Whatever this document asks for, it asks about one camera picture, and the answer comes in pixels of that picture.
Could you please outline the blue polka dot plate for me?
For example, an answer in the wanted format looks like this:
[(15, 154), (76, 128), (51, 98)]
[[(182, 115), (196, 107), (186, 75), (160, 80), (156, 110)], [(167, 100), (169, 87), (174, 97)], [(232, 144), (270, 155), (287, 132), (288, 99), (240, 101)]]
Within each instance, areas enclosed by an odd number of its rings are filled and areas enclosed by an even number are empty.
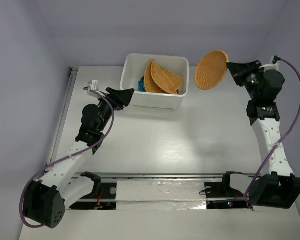
[(144, 77), (141, 77), (138, 81), (138, 91), (139, 92), (146, 92), (145, 86), (144, 86)]

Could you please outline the round orange woven plate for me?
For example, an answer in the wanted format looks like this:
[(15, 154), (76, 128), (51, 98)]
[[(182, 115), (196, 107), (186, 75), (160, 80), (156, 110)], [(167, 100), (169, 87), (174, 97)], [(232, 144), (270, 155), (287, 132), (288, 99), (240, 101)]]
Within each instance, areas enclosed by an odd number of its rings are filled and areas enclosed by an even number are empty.
[(196, 86), (204, 91), (215, 88), (227, 74), (228, 55), (222, 50), (214, 50), (198, 63), (194, 74)]

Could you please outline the orange leaf-shaped woven tray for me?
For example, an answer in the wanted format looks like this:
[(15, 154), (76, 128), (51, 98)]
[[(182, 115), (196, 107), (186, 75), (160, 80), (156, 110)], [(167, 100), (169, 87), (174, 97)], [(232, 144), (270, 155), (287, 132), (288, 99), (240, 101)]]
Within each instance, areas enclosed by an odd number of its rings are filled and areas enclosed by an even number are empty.
[(169, 94), (169, 93), (166, 93), (163, 90), (161, 90), (154, 82), (152, 75), (151, 75), (152, 62), (155, 62), (155, 60), (151, 59), (148, 62), (147, 67), (145, 69), (145, 73), (144, 73), (144, 87), (145, 87), (146, 92), (158, 93), (158, 94)]

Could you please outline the orange teardrop woven tray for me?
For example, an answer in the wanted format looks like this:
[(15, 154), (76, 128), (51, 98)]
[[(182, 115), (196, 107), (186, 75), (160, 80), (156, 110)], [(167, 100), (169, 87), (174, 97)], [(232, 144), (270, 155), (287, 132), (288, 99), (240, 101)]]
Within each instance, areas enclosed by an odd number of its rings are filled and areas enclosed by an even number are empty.
[(181, 76), (161, 67), (155, 62), (152, 62), (150, 72), (156, 85), (168, 94), (176, 95), (176, 90), (179, 90), (184, 83), (184, 79)]

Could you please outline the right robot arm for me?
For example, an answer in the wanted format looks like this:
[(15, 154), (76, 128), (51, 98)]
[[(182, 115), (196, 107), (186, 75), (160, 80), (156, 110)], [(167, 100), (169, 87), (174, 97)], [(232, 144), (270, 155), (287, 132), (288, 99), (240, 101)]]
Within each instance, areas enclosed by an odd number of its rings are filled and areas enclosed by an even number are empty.
[(250, 206), (289, 209), (300, 195), (300, 177), (290, 167), (283, 141), (295, 127), (295, 117), (285, 134), (280, 132), (280, 113), (275, 100), (285, 83), (279, 71), (282, 58), (275, 56), (271, 64), (260, 61), (227, 63), (227, 68), (240, 87), (245, 87), (250, 101), (247, 116), (257, 139), (263, 162), (242, 196), (231, 202), (246, 202)]

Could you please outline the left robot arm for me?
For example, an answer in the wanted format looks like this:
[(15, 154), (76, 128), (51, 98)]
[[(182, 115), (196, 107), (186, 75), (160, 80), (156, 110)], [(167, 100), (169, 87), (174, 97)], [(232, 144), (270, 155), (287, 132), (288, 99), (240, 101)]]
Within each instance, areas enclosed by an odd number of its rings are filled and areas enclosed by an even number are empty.
[(114, 124), (116, 111), (128, 107), (135, 90), (115, 90), (110, 87), (99, 92), (85, 87), (98, 98), (98, 104), (88, 104), (82, 110), (81, 126), (67, 155), (48, 164), (25, 185), (19, 201), (19, 215), (29, 228), (55, 228), (66, 209), (84, 196), (100, 194), (101, 178), (91, 172), (72, 178), (87, 160), (91, 159), (108, 136), (107, 125)]

